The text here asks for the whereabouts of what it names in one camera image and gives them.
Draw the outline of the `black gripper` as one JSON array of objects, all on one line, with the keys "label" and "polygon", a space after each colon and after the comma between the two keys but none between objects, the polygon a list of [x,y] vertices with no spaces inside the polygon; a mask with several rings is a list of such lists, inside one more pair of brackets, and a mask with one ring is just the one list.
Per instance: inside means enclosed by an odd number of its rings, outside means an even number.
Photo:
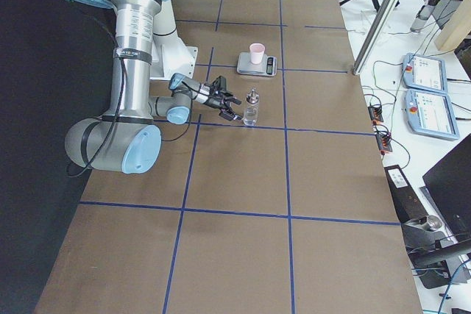
[{"label": "black gripper", "polygon": [[237,99],[231,92],[226,90],[211,90],[210,88],[203,88],[202,93],[206,93],[207,97],[203,102],[204,105],[219,109],[219,116],[227,121],[240,121],[243,116],[235,113],[230,104],[234,103],[240,105],[241,101]]}]

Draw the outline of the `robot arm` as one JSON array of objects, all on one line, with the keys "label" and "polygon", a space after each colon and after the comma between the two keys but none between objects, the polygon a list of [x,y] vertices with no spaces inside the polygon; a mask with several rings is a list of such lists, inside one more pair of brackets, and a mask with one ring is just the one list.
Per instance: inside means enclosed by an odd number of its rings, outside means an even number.
[{"label": "robot arm", "polygon": [[228,121],[237,119],[232,108],[237,99],[224,77],[210,84],[193,79],[197,50],[179,37],[171,0],[69,1],[116,14],[110,107],[76,123],[65,137],[69,159],[83,171],[148,171],[162,143],[154,119],[187,124],[194,103],[218,110]]}]

